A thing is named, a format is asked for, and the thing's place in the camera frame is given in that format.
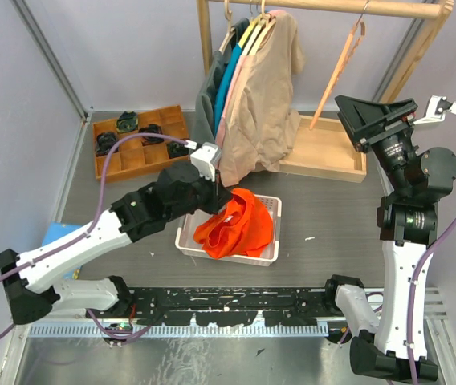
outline white plastic basket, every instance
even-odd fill
[[[247,257],[245,255],[231,255],[218,261],[229,261],[237,263],[246,263],[247,265],[269,266],[278,259],[279,250],[279,226],[282,219],[282,201],[277,197],[266,197],[264,195],[255,195],[264,205],[273,220],[273,241],[262,251],[259,258]],[[177,238],[174,242],[176,247],[184,254],[191,257],[211,258],[202,250],[202,245],[196,243],[193,239],[194,232],[199,225],[209,220],[211,216],[200,210],[194,215],[187,214],[181,219],[178,226]]]

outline wooden compartment box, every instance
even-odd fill
[[[280,172],[360,183],[367,175],[366,155],[355,151],[336,119],[319,118],[308,129],[311,116],[301,116],[294,148],[279,162]]]
[[[189,131],[187,130],[180,106],[141,112],[137,116],[139,119],[139,128],[147,127],[151,123],[154,123],[161,126],[162,134],[175,136],[179,139],[189,139]],[[137,132],[118,133],[116,130],[116,121],[117,119],[110,119],[92,124],[94,148],[96,148],[96,137],[102,132],[115,132],[119,139]],[[173,162],[189,159],[188,156],[170,159],[167,153],[168,142],[169,140],[165,140],[163,143],[143,146],[142,138],[134,138],[123,143],[119,147],[119,151],[112,155],[107,170],[107,183],[126,180],[152,172],[159,172],[163,168],[169,167]],[[107,156],[96,156],[95,153],[92,155],[94,156],[96,179],[100,180]]]

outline orange shirt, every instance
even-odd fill
[[[273,240],[273,221],[266,206],[251,191],[234,188],[226,209],[197,227],[193,239],[212,258],[228,255],[260,257]]]

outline beige sweater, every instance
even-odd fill
[[[290,152],[299,126],[292,101],[291,75],[300,73],[305,58],[297,22],[283,10],[255,55],[241,57],[242,68],[226,111],[226,133],[219,164],[225,186],[238,182],[258,164],[277,172]]]

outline clothes rack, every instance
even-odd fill
[[[205,72],[209,70],[212,59],[210,2],[223,2],[223,0],[197,0]],[[250,0],[230,0],[230,2],[250,4]],[[366,2],[367,0],[267,0],[266,5],[361,14]],[[449,18],[453,7],[454,0],[440,0],[434,4],[377,0],[368,3],[364,14],[424,19],[421,29],[393,72],[389,84],[380,98],[382,103],[390,103],[397,98]],[[311,117],[302,117],[294,149],[280,161],[280,172],[361,182],[366,175],[365,154],[355,152],[347,138],[342,139],[345,131],[340,121],[320,118],[315,129],[309,131],[307,127],[310,121]],[[305,128],[310,135],[303,132]],[[326,153],[319,154],[312,151],[312,145],[320,143],[318,140],[328,144],[328,146],[318,145],[316,147],[319,151]]]

